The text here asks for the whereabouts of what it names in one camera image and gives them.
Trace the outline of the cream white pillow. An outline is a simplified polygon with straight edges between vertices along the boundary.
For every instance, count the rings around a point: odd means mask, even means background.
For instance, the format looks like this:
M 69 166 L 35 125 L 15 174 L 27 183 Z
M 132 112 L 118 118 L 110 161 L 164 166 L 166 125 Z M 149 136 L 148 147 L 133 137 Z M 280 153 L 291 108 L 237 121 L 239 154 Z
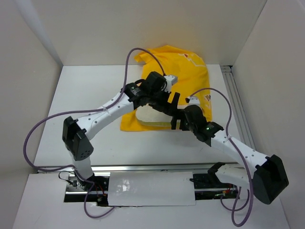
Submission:
M 146 105 L 139 107 L 135 112 L 137 120 L 145 126 L 171 127 L 172 118 Z

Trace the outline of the white cover sheet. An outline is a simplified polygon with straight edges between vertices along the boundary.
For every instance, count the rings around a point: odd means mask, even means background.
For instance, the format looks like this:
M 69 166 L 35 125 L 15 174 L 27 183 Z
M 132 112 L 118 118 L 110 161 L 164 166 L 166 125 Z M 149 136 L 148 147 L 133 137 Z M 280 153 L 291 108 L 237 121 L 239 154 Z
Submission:
M 113 172 L 109 177 L 109 206 L 193 206 L 192 172 Z

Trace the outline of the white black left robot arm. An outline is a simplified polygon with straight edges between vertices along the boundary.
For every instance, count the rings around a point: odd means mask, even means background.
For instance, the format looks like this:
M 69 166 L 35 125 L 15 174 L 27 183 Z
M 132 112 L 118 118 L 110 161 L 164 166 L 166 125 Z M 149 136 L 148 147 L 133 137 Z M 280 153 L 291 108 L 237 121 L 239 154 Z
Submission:
M 62 139 L 72 157 L 77 185 L 81 189 L 91 189 L 96 181 L 90 161 L 94 150 L 91 140 L 96 134 L 116 119 L 140 106 L 148 104 L 166 114 L 175 110 L 177 103 L 171 105 L 168 99 L 172 86 L 177 82 L 176 76 L 163 76 L 153 71 L 146 79 L 126 84 L 96 112 L 89 112 L 78 119 L 69 116 L 64 120 Z

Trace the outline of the yellow printed pillowcase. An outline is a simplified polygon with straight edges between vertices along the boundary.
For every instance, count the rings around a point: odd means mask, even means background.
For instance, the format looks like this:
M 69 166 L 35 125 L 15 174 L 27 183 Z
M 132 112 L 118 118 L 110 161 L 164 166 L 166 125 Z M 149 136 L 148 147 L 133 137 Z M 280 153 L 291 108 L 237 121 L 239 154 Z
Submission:
M 192 51 L 187 51 L 165 45 L 162 47 L 148 49 L 162 65 L 166 74 L 177 76 L 178 83 L 172 88 L 169 101 L 173 99 L 175 92 L 180 93 L 178 105 L 186 105 L 186 97 L 202 88 L 210 87 L 209 73 L 203 59 Z M 142 79 L 146 79 L 148 74 L 156 71 L 162 74 L 162 70 L 155 59 L 146 52 L 140 52 L 134 57 L 136 62 L 144 62 L 142 69 Z M 203 108 L 203 114 L 207 121 L 212 121 L 212 102 L 209 90 L 204 90 L 196 94 L 200 101 L 200 106 Z M 125 114 L 122 117 L 120 130 L 127 132 L 137 131 L 153 131 L 153 130 L 169 130 L 171 129 L 169 118 L 168 123 L 158 123 L 144 125 L 136 117 L 136 111 Z

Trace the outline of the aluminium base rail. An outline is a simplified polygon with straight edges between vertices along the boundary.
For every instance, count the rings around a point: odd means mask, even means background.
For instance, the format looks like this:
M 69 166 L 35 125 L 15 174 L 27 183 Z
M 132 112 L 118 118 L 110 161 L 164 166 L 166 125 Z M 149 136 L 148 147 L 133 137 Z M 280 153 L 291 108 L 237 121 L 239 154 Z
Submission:
M 235 198 L 238 188 L 233 184 L 213 182 L 208 170 L 211 164 L 144 165 L 93 167 L 95 185 L 88 194 L 87 201 L 99 207 L 108 206 L 108 188 L 111 172 L 192 172 L 195 200 Z M 66 183 L 64 202 L 83 202 L 91 184 L 83 185 L 71 170 L 61 171 L 58 178 Z

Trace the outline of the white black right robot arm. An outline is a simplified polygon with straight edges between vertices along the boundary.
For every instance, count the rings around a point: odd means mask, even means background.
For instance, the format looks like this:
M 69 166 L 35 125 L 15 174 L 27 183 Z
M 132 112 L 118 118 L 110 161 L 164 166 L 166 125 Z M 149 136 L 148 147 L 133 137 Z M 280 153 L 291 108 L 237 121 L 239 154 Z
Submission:
M 229 136 L 216 122 L 208 122 L 201 108 L 189 105 L 172 111 L 171 128 L 191 131 L 196 138 L 208 146 L 219 150 L 234 159 L 242 169 L 224 162 L 217 162 L 208 170 L 208 182 L 213 187 L 222 183 L 234 184 L 253 192 L 264 204 L 271 204 L 288 186 L 289 181 L 280 157 L 267 156 Z

